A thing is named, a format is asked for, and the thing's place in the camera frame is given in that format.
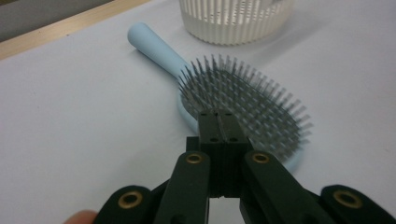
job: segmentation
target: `white plastic basket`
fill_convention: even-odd
[[[184,26],[212,44],[239,45],[271,34],[294,0],[179,0]]]

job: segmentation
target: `hairbrush bristle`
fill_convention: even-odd
[[[179,80],[185,109],[198,118],[204,109],[227,109],[241,124],[255,149],[274,154],[281,162],[307,142],[305,106],[267,76],[236,59],[220,55],[211,63],[191,63]]]

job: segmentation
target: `hairbrush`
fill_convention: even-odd
[[[197,133],[204,109],[231,111],[257,150],[275,155],[293,170],[307,143],[312,124],[300,100],[261,72],[229,56],[204,57],[187,63],[145,23],[134,24],[128,40],[139,51],[177,78],[177,107]]]

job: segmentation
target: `white table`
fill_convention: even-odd
[[[396,216],[396,2],[297,0],[276,34],[238,47],[189,35],[158,0],[0,62],[0,223],[62,223],[117,189],[153,189],[193,136],[177,83],[132,47],[144,21],[186,60],[237,57],[308,107],[315,127],[294,176],[315,193],[343,184]],[[212,200],[210,223],[243,223]]]

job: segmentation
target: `brass insert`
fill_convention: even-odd
[[[202,156],[196,153],[190,154],[187,156],[186,161],[191,164],[200,163],[203,160]]]
[[[119,206],[123,209],[129,209],[138,206],[143,201],[143,195],[137,191],[130,191],[124,193],[119,198]]]
[[[361,199],[348,190],[339,189],[332,196],[345,207],[358,209],[363,206]]]
[[[252,159],[258,163],[267,163],[268,161],[270,161],[270,158],[267,155],[260,152],[254,153]]]

